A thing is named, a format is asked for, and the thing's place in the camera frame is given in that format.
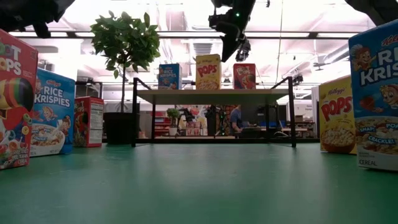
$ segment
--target potted plant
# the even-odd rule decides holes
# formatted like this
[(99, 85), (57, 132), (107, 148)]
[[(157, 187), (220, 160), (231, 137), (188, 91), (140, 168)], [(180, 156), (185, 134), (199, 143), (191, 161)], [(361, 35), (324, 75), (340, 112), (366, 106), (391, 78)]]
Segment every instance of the potted plant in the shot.
[(160, 57), (157, 25), (150, 25), (150, 17), (144, 14), (141, 19), (133, 19), (126, 12), (116, 17), (109, 11), (110, 17), (99, 16), (91, 26), (95, 54), (106, 58), (106, 69), (113, 72), (115, 78), (122, 76), (122, 96), (120, 112), (105, 113), (104, 121), (108, 143), (129, 144), (134, 122), (130, 113), (124, 113), (124, 89), (126, 69), (132, 66), (138, 73), (138, 67), (148, 70), (149, 63)]
[(177, 119), (180, 116), (180, 112), (175, 108), (169, 108), (166, 112), (172, 122), (169, 128), (169, 136), (175, 136), (177, 134)]

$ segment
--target cereal box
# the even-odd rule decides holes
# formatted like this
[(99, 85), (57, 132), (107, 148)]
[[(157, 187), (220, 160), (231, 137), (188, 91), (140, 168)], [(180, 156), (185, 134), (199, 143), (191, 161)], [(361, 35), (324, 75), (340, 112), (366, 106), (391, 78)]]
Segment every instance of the cereal box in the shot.
[(256, 64), (234, 64), (234, 89), (256, 89)]
[(37, 69), (30, 156), (72, 151), (75, 81)]
[(182, 74), (180, 64), (159, 65), (159, 87), (160, 90), (181, 90)]
[(398, 21), (349, 40), (361, 167), (398, 170)]
[(75, 99), (74, 146), (101, 147), (103, 113), (104, 100), (92, 96)]
[(321, 151), (356, 154), (351, 77), (319, 86)]
[(0, 29), (0, 170), (29, 163), (37, 50)]
[(198, 55), (197, 90), (219, 90), (221, 86), (221, 59), (218, 54)]

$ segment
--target computer monitor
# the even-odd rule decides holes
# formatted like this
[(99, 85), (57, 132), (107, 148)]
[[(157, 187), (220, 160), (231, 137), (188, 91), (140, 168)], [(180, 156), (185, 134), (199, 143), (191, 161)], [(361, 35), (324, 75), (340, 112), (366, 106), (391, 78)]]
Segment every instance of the computer monitor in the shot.
[(259, 124), (258, 112), (259, 112), (259, 105), (254, 104), (242, 104), (241, 105), (242, 111), (242, 122), (249, 122), (251, 124)]

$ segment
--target yellow cereal box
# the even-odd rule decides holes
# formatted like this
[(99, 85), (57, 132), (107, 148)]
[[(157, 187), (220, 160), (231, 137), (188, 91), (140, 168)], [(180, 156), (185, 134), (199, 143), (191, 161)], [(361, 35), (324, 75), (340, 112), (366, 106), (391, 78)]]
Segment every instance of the yellow cereal box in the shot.
[(351, 77), (319, 86), (321, 151), (356, 154)]
[(197, 56), (197, 90), (219, 90), (221, 58), (218, 54)]

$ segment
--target nutrition facts label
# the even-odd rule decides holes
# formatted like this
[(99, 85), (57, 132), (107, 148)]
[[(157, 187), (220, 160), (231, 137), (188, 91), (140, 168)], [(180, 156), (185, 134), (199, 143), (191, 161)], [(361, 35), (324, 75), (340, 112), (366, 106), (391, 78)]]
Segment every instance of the nutrition facts label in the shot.
[(92, 103), (90, 111), (90, 137), (89, 144), (96, 144), (102, 142), (102, 120), (103, 120), (104, 105)]

